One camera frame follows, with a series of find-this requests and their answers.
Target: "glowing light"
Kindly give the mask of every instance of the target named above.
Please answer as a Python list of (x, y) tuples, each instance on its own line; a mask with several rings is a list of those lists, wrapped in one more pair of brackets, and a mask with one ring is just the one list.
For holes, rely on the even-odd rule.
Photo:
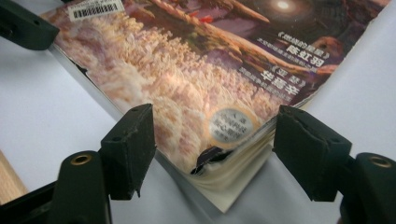
[(281, 9), (288, 9), (289, 8), (289, 3), (285, 1), (279, 1), (276, 4), (279, 8)]

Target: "barcode sticker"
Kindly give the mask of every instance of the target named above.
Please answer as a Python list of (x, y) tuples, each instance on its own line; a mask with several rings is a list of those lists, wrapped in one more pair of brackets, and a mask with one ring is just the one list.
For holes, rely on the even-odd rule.
[(70, 21), (124, 11), (121, 0), (87, 0), (68, 7)]

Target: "white table surface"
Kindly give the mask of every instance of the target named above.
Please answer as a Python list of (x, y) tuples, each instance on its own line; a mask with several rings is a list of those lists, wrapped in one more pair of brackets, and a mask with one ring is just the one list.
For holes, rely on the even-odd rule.
[[(58, 0), (19, 0), (36, 14)], [(351, 155), (396, 160), (396, 4), (391, 2), (314, 97), (307, 111), (353, 143)], [(51, 52), (22, 49), (0, 37), (0, 148), (29, 190), (57, 178), (64, 158), (97, 150), (115, 125), (92, 94)], [(153, 161), (142, 197), (112, 202), (114, 223), (334, 224), (334, 203), (312, 203), (276, 155), (231, 210), (206, 213)]]

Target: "magazine cover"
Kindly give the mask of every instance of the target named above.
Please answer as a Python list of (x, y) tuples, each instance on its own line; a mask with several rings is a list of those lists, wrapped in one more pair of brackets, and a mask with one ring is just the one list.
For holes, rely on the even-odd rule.
[(42, 16), (120, 111), (153, 104), (158, 149), (201, 175), (309, 100), (388, 2), (77, 0)]

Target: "magazine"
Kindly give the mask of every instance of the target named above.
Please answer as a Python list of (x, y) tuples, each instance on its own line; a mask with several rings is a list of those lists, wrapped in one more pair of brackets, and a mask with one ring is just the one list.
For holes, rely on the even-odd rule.
[(271, 152), (279, 106), (308, 102), (388, 2), (76, 0), (42, 17), (122, 113), (153, 104), (158, 149), (225, 212)]

